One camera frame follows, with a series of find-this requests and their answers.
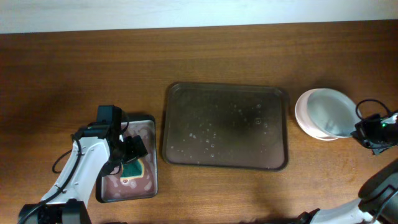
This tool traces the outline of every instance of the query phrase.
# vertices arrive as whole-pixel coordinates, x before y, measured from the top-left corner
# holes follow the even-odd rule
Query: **table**
[[[238,223],[349,202],[398,157],[397,148],[372,156],[354,139],[311,138],[296,123],[294,105],[306,90],[328,87],[398,109],[397,27],[368,21],[0,35],[0,216],[15,223],[24,204],[41,199],[57,179],[53,162],[71,148],[70,134],[110,104],[155,117],[159,192],[104,204],[91,194],[93,223]],[[160,139],[166,91],[175,82],[284,88],[286,169],[166,164]]]

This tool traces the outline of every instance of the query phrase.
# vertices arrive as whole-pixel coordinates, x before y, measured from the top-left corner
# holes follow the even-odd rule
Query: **white wall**
[[[398,19],[398,0],[0,0],[0,33]]]

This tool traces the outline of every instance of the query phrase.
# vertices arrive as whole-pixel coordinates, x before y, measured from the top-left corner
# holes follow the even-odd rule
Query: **dark plastic tray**
[[[96,180],[96,199],[101,203],[118,202],[150,198],[157,194],[157,161],[156,161],[156,136],[155,119],[151,115],[131,116],[130,124],[125,136],[140,135],[148,155],[140,158],[145,167],[142,177],[136,179],[121,179],[122,172],[106,177],[98,176]]]
[[[288,95],[279,88],[178,83],[169,90],[169,164],[281,170],[288,163]]]

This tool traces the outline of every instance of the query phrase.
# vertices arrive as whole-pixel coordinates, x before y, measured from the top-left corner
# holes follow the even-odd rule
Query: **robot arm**
[[[99,106],[96,122],[72,135],[72,153],[55,184],[39,203],[22,208],[19,223],[91,223],[86,207],[97,176],[147,154],[141,137],[123,138],[121,116],[118,107]]]

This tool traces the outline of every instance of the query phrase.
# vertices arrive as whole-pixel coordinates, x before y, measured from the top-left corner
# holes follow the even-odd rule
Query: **green object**
[[[144,168],[140,160],[136,160],[129,164],[123,164],[123,173],[120,178],[142,177]]]

